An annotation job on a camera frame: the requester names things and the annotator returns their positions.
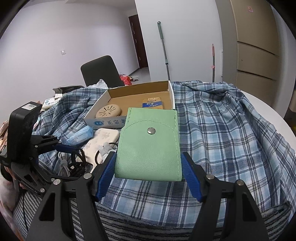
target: metal screw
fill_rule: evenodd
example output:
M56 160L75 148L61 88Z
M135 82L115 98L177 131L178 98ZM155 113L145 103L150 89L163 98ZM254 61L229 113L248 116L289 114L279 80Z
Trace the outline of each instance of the metal screw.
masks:
M56 180L54 180L54 184L55 185L59 185L61 183L61 180L60 179L56 179Z
M213 180L215 176L213 174L206 174L206 178L209 180Z
M91 178L91 173L86 173L83 175L84 179L90 179Z
M239 180L237 180L237 184L239 186L243 186L244 185L244 181L239 179Z
M154 129L153 127L149 127L149 128L147 129L147 132L148 132L150 135L153 135L153 134L155 134L155 129Z

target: cardboard box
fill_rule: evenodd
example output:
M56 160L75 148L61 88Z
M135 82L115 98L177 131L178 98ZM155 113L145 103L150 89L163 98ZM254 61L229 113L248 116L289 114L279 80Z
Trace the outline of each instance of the cardboard box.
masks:
M144 99L160 97L164 110L175 109L175 98L170 81L150 82L108 89L96 101L84 117L84 122L93 129L122 128L126 122L128 108L142 108ZM121 113L116 117L96 118L96 113L108 104L117 104Z

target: wooden door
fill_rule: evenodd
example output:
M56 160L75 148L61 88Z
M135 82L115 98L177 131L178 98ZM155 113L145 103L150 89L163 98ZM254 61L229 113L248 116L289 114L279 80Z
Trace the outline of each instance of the wooden door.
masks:
M148 61L147 61L146 50L145 50L139 17L138 15L130 16L129 20L131 25L131 31L133 34L133 41L136 47L139 67L140 69L146 68L148 67Z

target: plaid shirt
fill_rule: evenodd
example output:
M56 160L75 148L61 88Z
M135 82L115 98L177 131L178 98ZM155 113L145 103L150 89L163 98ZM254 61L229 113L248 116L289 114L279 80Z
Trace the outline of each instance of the plaid shirt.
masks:
M181 152L223 181L242 179L261 212L296 202L295 152L242 92L227 83L173 84ZM85 88L65 95L46 111L33 134L57 135L62 143L86 124L83 117L105 90ZM59 171L56 151L39 156L40 165ZM152 182L114 178L101 204L151 224L192 228L201 204L186 181ZM221 200L218 226L226 202Z

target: black chair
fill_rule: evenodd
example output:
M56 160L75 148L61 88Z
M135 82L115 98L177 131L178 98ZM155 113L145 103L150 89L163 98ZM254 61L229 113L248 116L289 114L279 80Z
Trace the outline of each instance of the black chair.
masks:
M80 69L86 86L94 85L100 79L104 80L109 88L124 86L114 61L109 55L85 63Z

